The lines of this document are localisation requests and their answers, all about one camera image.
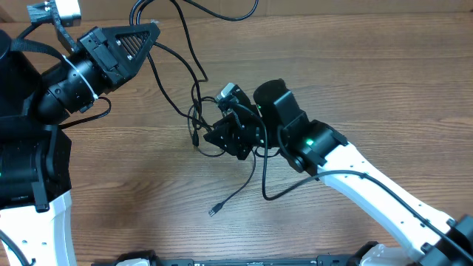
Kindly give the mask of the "cardboard back panel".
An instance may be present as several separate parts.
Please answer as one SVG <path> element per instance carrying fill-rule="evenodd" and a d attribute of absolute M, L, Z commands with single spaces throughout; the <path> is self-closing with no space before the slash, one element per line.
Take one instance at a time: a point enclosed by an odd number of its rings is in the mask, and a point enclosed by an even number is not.
<path fill-rule="evenodd" d="M 1 22 L 29 22 L 27 5 L 41 1 L 1 1 Z M 83 0 L 79 1 L 82 22 L 127 20 L 136 1 Z M 186 18 L 205 18 L 209 15 L 184 1 L 177 1 Z M 224 16 L 238 17 L 248 13 L 255 1 L 209 0 L 195 1 Z M 312 16 L 385 13 L 458 13 L 472 11 L 472 0 L 262 0 L 255 16 Z M 153 1 L 142 18 L 165 19 L 178 17 L 170 1 Z"/>

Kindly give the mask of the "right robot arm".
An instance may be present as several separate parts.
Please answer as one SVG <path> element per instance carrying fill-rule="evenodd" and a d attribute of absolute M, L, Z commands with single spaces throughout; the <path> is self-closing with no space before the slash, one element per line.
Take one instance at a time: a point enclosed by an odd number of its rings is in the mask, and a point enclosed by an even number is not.
<path fill-rule="evenodd" d="M 308 181 L 331 187 L 360 207 L 397 242 L 368 242 L 348 265 L 470 265 L 472 218 L 454 219 L 420 201 L 383 174 L 340 132 L 311 120 L 281 79 L 247 96 L 236 84 L 215 97 L 222 111 L 207 142 L 244 160 L 276 148 Z"/>

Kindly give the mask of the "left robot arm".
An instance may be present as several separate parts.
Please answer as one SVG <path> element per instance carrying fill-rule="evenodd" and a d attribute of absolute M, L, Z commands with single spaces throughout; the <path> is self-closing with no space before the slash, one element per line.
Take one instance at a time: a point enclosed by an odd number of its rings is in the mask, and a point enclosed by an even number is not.
<path fill-rule="evenodd" d="M 155 24 L 94 27 L 72 53 L 1 34 L 1 241 L 12 265 L 75 265 L 69 116 L 139 72 Z"/>

